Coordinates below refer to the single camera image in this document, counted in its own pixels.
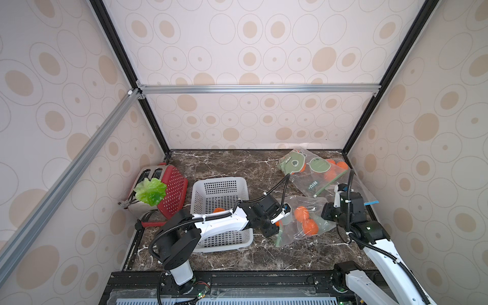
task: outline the orange fruit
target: orange fruit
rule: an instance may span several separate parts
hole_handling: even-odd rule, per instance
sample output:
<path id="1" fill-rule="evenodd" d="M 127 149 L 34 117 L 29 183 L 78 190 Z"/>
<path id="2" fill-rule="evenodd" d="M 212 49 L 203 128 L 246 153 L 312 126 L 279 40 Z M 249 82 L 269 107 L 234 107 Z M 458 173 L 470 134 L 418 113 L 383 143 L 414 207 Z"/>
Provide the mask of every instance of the orange fruit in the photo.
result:
<path id="1" fill-rule="evenodd" d="M 349 166 L 347 166 L 347 163 L 344 162 L 344 161 L 337 162 L 337 166 L 340 167 L 340 168 L 343 168 L 345 170 L 348 170 L 349 169 Z"/>
<path id="2" fill-rule="evenodd" d="M 303 223 L 305 220 L 307 220 L 310 217 L 306 207 L 304 207 L 304 206 L 297 207 L 294 211 L 294 215 L 295 215 L 295 218 L 300 223 Z"/>
<path id="3" fill-rule="evenodd" d="M 319 226 L 315 223 L 313 219 L 306 219 L 302 223 L 305 235 L 312 236 L 319 233 Z"/>

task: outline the marble countertop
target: marble countertop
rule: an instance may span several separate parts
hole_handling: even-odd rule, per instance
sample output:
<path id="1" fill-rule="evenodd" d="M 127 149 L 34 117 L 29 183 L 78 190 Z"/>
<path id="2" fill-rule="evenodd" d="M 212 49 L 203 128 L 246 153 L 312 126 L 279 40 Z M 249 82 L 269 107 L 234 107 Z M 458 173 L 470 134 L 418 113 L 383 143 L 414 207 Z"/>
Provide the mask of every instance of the marble countertop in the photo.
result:
<path id="1" fill-rule="evenodd" d="M 190 207 L 193 184 L 198 180 L 218 177 L 244 177 L 249 198 L 257 198 L 269 190 L 282 177 L 278 168 L 279 159 L 288 150 L 270 151 L 174 151 L 170 164 L 188 178 L 184 208 Z M 312 151 L 322 158 L 341 158 L 338 152 Z M 273 194 L 281 197 L 281 188 Z M 287 196 L 302 195 L 291 183 Z M 164 221 L 164 216 L 154 213 L 150 222 Z M 147 245 L 159 228 L 147 228 L 139 244 L 132 271 L 162 270 L 162 265 L 153 260 Z M 335 229 L 319 236 L 309 237 L 282 247 L 276 247 L 271 239 L 254 233 L 253 243 L 238 250 L 193 253 L 190 264 L 193 270 L 331 270 L 335 263 L 354 260 L 363 269 L 376 269 L 373 262 L 355 243 L 345 244 Z"/>

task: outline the green lettuce leaf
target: green lettuce leaf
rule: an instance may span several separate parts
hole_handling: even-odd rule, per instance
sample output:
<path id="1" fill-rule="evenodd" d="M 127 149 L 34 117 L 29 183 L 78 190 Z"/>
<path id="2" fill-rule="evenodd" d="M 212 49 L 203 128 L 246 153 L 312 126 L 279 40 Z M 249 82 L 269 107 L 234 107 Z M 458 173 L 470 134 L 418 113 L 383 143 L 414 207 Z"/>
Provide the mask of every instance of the green lettuce leaf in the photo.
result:
<path id="1" fill-rule="evenodd" d="M 136 199 L 150 206 L 158 205 L 166 196 L 166 185 L 161 180 L 144 178 L 134 188 Z"/>

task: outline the black frame bar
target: black frame bar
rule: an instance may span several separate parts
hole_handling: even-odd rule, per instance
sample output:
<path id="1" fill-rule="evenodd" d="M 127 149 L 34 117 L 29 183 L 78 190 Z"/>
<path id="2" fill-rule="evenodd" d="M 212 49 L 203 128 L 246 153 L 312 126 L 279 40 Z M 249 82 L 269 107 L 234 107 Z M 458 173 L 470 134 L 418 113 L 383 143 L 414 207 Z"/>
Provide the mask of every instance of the black frame bar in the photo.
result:
<path id="1" fill-rule="evenodd" d="M 420 9 L 419 13 L 417 14 L 417 17 L 415 17 L 415 20 L 412 23 L 412 26 L 407 32 L 407 35 L 403 39 L 402 44 L 400 45 L 400 48 L 398 49 L 398 52 L 395 54 L 395 57 L 391 61 L 390 66 L 386 70 L 385 75 L 383 75 L 383 78 L 381 79 L 380 85 L 380 91 L 376 94 L 373 95 L 371 100 L 369 101 L 366 109 L 364 110 L 363 114 L 361 115 L 361 118 L 359 119 L 358 123 L 356 124 L 356 127 L 352 131 L 351 136 L 347 140 L 346 145 L 343 148 L 344 155 L 347 155 L 349 151 L 351 150 L 352 146 L 358 139 L 361 131 L 363 130 L 364 126 L 366 126 L 367 121 L 373 114 L 374 109 L 376 108 L 376 105 L 379 103 L 383 95 L 385 94 L 386 90 L 388 89 L 388 86 L 390 85 L 391 81 L 395 77 L 396 73 L 400 69 L 400 66 L 404 62 L 405 58 L 407 57 L 410 49 L 414 45 L 415 41 L 419 37 L 419 34 L 421 33 L 422 29 L 424 28 L 425 23 L 428 21 L 430 18 L 430 15 L 434 11 L 437 3 L 439 0 L 426 0 L 424 2 L 424 5 L 422 5 L 422 8 Z"/>
<path id="2" fill-rule="evenodd" d="M 139 89 L 139 86 L 137 84 L 137 75 L 134 72 L 132 65 L 130 64 L 129 57 L 125 52 L 119 35 L 117 34 L 117 31 L 114 27 L 114 24 L 112 23 L 112 20 L 110 19 L 110 16 L 103 1 L 90 0 L 90 3 L 93 7 L 93 10 L 95 11 L 95 14 L 97 15 L 98 20 L 100 21 L 100 24 L 102 25 L 103 30 L 105 31 L 108 41 L 110 42 L 110 45 L 112 46 L 112 49 L 114 50 L 114 53 L 117 56 L 117 59 L 119 60 L 125 75 L 127 76 L 127 79 L 129 80 L 131 87 L 137 88 L 140 92 L 141 90 Z M 142 95 L 142 97 L 143 98 L 139 100 L 139 104 L 141 105 L 141 108 L 144 111 L 144 114 L 146 115 L 147 120 L 151 125 L 151 128 L 154 131 L 154 135 L 156 136 L 156 139 L 163 149 L 164 154 L 167 155 L 170 151 L 168 143 L 164 139 L 163 132 L 159 128 L 158 122 L 156 121 L 156 117 L 151 110 L 149 102 L 144 95 Z"/>

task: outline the polka dot wallpaper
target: polka dot wallpaper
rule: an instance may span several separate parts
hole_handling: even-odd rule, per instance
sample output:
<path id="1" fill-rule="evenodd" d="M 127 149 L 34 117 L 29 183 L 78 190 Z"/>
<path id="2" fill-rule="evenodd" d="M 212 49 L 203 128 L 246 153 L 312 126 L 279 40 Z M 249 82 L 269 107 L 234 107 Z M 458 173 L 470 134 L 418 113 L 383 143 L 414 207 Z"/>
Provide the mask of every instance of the polka dot wallpaper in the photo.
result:
<path id="1" fill-rule="evenodd" d="M 378 82 L 422 0 L 106 0 L 146 84 Z"/>
<path id="2" fill-rule="evenodd" d="M 422 4 L 105 1 L 140 81 L 151 85 L 379 82 Z M 332 94 L 312 93 L 151 99 L 171 148 L 337 149 L 370 97 L 354 95 L 335 95 L 335 106 L 325 105 Z"/>
<path id="3" fill-rule="evenodd" d="M 372 93 L 148 95 L 172 148 L 341 148 Z"/>
<path id="4" fill-rule="evenodd" d="M 488 0 L 445 1 L 349 158 L 438 304 L 488 300 Z"/>
<path id="5" fill-rule="evenodd" d="M 84 0 L 22 0 L 0 10 L 0 248 L 128 91 Z M 135 220 L 125 199 L 163 153 L 129 109 L 0 289 L 0 304 L 98 304 Z"/>

